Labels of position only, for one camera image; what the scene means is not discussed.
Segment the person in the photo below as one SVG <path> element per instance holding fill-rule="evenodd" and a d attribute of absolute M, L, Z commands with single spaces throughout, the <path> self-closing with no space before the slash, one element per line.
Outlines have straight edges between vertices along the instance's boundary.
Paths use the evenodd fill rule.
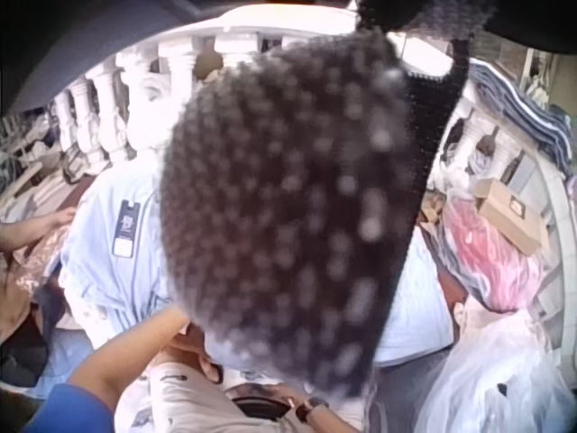
<path fill-rule="evenodd" d="M 12 253 L 42 239 L 50 230 L 71 223 L 75 214 L 76 208 L 68 207 L 17 223 L 0 223 L 0 253 Z"/>
<path fill-rule="evenodd" d="M 285 384 L 270 388 L 296 407 L 297 422 L 284 424 L 249 418 L 214 384 L 210 363 L 194 351 L 170 342 L 188 318 L 168 307 L 108 341 L 89 356 L 66 383 L 57 385 L 25 433 L 112 432 L 114 411 L 124 389 L 150 362 L 152 416 L 163 432 L 281 432 L 355 433 L 319 399 L 295 392 Z"/>

